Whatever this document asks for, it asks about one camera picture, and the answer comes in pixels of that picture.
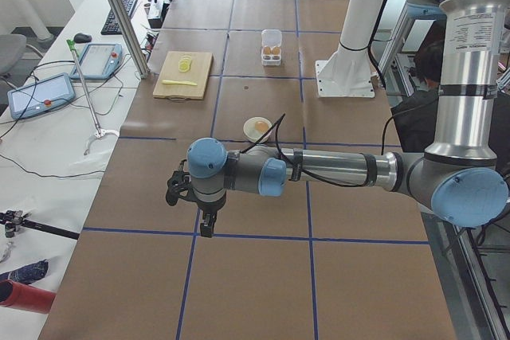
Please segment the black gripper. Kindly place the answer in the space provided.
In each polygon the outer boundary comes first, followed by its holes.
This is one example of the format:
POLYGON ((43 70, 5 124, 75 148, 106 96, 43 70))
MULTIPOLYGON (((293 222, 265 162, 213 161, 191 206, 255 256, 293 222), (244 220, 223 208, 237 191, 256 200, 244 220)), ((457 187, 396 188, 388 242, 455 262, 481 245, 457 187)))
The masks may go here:
POLYGON ((200 235, 202 237, 213 237, 214 226, 219 210, 219 201, 204 202, 199 201, 198 207, 202 211, 202 221, 200 223, 200 235))

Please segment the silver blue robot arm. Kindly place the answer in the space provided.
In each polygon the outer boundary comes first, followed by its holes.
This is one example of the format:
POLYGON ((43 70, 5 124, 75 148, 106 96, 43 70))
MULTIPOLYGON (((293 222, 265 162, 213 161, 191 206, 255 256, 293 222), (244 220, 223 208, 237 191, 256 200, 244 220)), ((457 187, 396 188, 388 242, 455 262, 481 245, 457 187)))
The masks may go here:
POLYGON ((413 9, 446 18, 434 141, 422 153, 379 155, 282 149, 254 144, 226 150, 213 138, 192 143, 167 202, 192 201, 200 233, 211 237, 230 190, 277 197, 284 184, 314 179, 354 189, 402 193, 444 221, 473 228, 497 217, 508 185, 496 170, 488 137, 497 95, 500 39, 509 0, 407 0, 413 9))

